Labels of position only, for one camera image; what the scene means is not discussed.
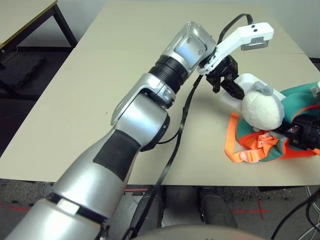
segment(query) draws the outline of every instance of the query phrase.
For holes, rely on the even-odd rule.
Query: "plush toy head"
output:
[[[278,128],[285,116],[284,106],[273,94],[273,88],[257,81],[242,100],[245,121],[260,130]]]

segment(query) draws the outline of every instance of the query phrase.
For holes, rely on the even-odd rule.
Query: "wire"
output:
[[[310,197],[310,196],[311,196],[311,191],[310,191],[309,186],[305,186],[304,189],[305,189],[305,193],[306,193],[307,197]],[[319,214],[319,215],[318,215],[317,224],[316,224],[316,225],[318,225],[318,224],[320,223],[320,209],[319,209],[319,207],[317,206],[317,204],[316,204],[315,202],[312,203],[312,206],[314,207],[314,209],[315,209],[315,210],[317,211],[317,213]],[[310,237],[309,240],[314,239],[316,233],[317,233],[317,230],[314,229],[313,234],[312,234],[312,236]],[[303,239],[307,234],[308,234],[308,232],[305,233],[305,235],[301,236],[298,240]]]
[[[307,236],[313,229],[314,227],[311,227],[308,231],[306,231],[301,237],[299,237],[297,240],[302,240],[305,236]]]
[[[316,226],[319,225],[319,224],[320,224],[320,214],[319,214],[319,216],[318,216],[318,221],[317,221],[317,223],[316,223]],[[317,230],[314,230],[314,231],[313,231],[313,234],[312,234],[312,236],[310,237],[309,240],[314,239],[316,233],[317,233]]]
[[[175,138],[176,138],[176,136],[178,135],[178,132],[179,132],[179,130],[175,133],[175,135],[174,135],[174,136],[172,136],[172,137],[171,137],[171,138],[169,138],[168,140],[166,140],[166,141],[159,141],[157,144],[166,144],[166,143],[168,143],[168,142],[172,141],[173,139],[175,139]]]
[[[305,189],[306,195],[308,197],[310,197],[311,196],[311,191],[310,191],[309,186],[305,186],[304,189]],[[320,215],[320,208],[317,206],[317,204],[314,202],[312,205],[313,205],[314,209],[317,211],[317,213]]]
[[[278,224],[278,226],[276,227],[276,229],[274,230],[271,240],[274,240],[276,235],[278,234],[279,230],[281,229],[281,227],[283,226],[283,224],[296,212],[298,211],[300,208],[302,208],[304,205],[309,205],[309,203],[313,203],[319,194],[320,190],[316,191],[314,194],[312,194],[310,197],[308,197],[305,201],[303,201],[302,203],[300,203],[298,206],[296,206],[294,209],[292,209],[282,220],[281,222]]]
[[[316,195],[316,197],[313,199],[313,201],[310,201],[308,203],[308,205],[305,208],[305,215],[306,215],[306,219],[308,219],[308,222],[312,225],[312,227],[314,227],[315,230],[317,230],[320,233],[320,229],[312,222],[311,218],[310,218],[310,209],[312,206],[312,203],[318,198],[319,196]]]
[[[28,113],[29,112],[20,112],[20,113],[14,114],[14,115],[3,116],[3,117],[0,117],[0,120],[13,118],[13,117],[20,116],[20,115],[23,115],[23,114],[28,114]]]
[[[12,53],[10,56],[8,56],[5,60],[2,61],[2,63],[4,64],[6,61],[8,61],[10,58],[12,58],[14,55],[16,55],[18,52],[18,47],[16,47],[16,50],[14,53]]]
[[[227,33],[227,31],[239,20],[241,19],[242,17],[246,16],[246,20],[248,22],[248,25],[251,25],[254,23],[254,20],[252,19],[252,16],[250,14],[247,14],[247,13],[242,13],[240,15],[238,15],[237,17],[235,17],[227,26],[224,27],[224,29],[221,31],[220,35],[219,35],[219,39],[218,39],[218,42],[217,42],[217,45],[219,43],[222,42],[225,34]]]
[[[177,152],[178,152],[178,149],[179,149],[179,146],[180,146],[180,142],[181,142],[181,137],[182,137],[182,133],[183,133],[183,130],[184,130],[184,127],[185,127],[185,123],[186,123],[186,119],[187,119],[187,116],[188,116],[188,112],[189,112],[189,108],[190,108],[190,104],[191,104],[191,100],[192,100],[192,97],[196,91],[196,88],[198,87],[199,83],[200,83],[200,80],[202,78],[202,75],[199,75],[198,78],[196,79],[196,81],[194,82],[193,84],[193,88],[192,90],[190,91],[187,99],[185,100],[185,104],[184,104],[184,107],[182,108],[182,117],[181,117],[181,121],[180,121],[180,127],[179,127],[179,130],[177,132],[177,139],[176,139],[176,143],[175,143],[175,147],[174,147],[174,150],[171,154],[171,157],[169,159],[169,161],[166,163],[164,169],[162,170],[162,173],[158,179],[158,181],[156,182],[156,184],[154,185],[153,187],[153,190],[150,194],[150,198],[148,199],[148,202],[146,203],[146,206],[142,212],[142,214],[140,215],[140,218],[139,220],[137,221],[135,227],[130,227],[128,228],[128,230],[125,232],[125,234],[123,235],[122,237],[122,240],[125,240],[129,233],[132,232],[131,236],[130,236],[130,239],[132,238],[135,238],[137,235],[138,235],[138,232],[139,230],[141,229],[147,215],[148,215],[148,212],[150,210],[150,207],[153,203],[153,200],[155,198],[155,195],[156,193],[159,191],[160,189],[160,186],[162,184],[162,182],[164,181],[176,155],[177,155]]]

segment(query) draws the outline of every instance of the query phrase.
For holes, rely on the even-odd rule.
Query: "orange strap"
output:
[[[314,149],[314,150],[312,150],[312,151],[314,151],[314,152],[315,152],[315,154],[320,155],[320,149],[315,148],[315,149]]]
[[[243,161],[248,163],[257,163],[268,155],[270,148],[276,145],[279,139],[270,136],[269,133],[261,134],[258,138],[248,138],[245,141],[244,146],[249,150],[234,153],[238,120],[239,115],[232,112],[226,134],[224,151],[234,163],[240,163]]]

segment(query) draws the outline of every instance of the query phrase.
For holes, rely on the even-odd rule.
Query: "silver robotic arm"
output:
[[[170,123],[166,109],[215,47],[216,42],[199,24],[188,22],[116,107],[112,129],[74,161],[50,197],[36,202],[6,239],[96,239],[101,223],[111,218],[124,193],[135,157],[153,149],[165,134]],[[234,49],[232,41],[230,52]]]

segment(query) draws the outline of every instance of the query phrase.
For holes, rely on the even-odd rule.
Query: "white wall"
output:
[[[59,0],[58,6],[79,40],[105,2],[106,0]],[[263,4],[308,57],[320,58],[320,0],[201,0],[201,2]],[[65,47],[68,46],[68,42],[52,17],[23,41],[21,46]]]

